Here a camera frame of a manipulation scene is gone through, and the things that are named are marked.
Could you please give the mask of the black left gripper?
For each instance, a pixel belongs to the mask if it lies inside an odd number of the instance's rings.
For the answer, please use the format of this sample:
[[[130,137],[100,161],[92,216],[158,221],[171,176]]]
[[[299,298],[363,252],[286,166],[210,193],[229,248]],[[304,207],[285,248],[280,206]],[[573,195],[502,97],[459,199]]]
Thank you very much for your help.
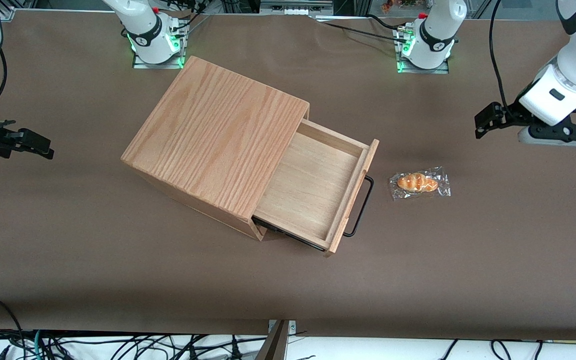
[[[518,99],[512,104],[508,101],[492,102],[474,116],[475,138],[481,139],[487,132],[506,129],[511,126],[532,126],[535,117]]]

